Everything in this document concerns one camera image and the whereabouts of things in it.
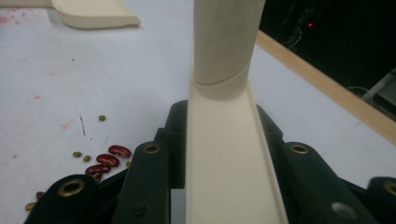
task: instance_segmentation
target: table surface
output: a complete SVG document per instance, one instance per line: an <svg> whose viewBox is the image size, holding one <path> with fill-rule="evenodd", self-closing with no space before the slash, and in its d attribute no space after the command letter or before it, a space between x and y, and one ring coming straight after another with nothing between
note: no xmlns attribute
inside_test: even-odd
<svg viewBox="0 0 396 224"><path fill-rule="evenodd" d="M0 223L22 223L37 191L82 174L109 146L152 140L171 104L188 98L192 1L125 4L140 27L76 30L54 9L0 8ZM315 148L340 177L366 187L395 176L389 140L259 46L249 81L285 141ZM173 223L183 223L183 191L173 198Z"/></svg>

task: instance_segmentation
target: dark red bean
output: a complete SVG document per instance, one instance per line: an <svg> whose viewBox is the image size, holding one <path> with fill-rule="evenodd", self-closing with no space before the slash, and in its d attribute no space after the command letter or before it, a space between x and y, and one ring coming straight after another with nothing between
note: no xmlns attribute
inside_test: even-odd
<svg viewBox="0 0 396 224"><path fill-rule="evenodd" d="M129 158L132 155L132 152L128 148L121 146L111 146L108 152L123 158Z"/></svg>
<svg viewBox="0 0 396 224"><path fill-rule="evenodd" d="M96 160L100 163L108 165L109 167L116 167L120 165L119 159L108 154L101 154L96 157Z"/></svg>
<svg viewBox="0 0 396 224"><path fill-rule="evenodd" d="M95 179L96 179L96 181L99 183L99 181L102 179L102 174L97 174L97 175L94 175L93 176Z"/></svg>
<svg viewBox="0 0 396 224"><path fill-rule="evenodd" d="M88 167L85 170L86 175L96 175L96 174L102 174L102 173L108 173L111 170L109 166L106 164L97 164Z"/></svg>
<svg viewBox="0 0 396 224"><path fill-rule="evenodd" d="M44 192L43 191L39 191L35 194L35 198L37 200L40 200L42 197L44 196Z"/></svg>

